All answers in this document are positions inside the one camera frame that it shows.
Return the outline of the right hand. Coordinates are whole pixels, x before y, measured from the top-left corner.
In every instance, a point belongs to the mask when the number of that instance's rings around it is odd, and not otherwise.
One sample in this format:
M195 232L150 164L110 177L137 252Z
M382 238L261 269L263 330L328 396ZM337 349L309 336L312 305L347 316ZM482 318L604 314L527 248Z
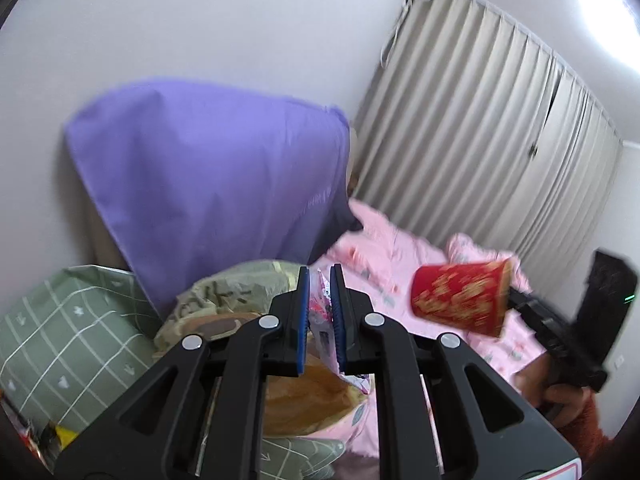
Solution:
M558 412L551 417L551 423L560 429L574 422L585 411L592 397L593 392L588 387L553 385L544 392L542 398L558 408Z

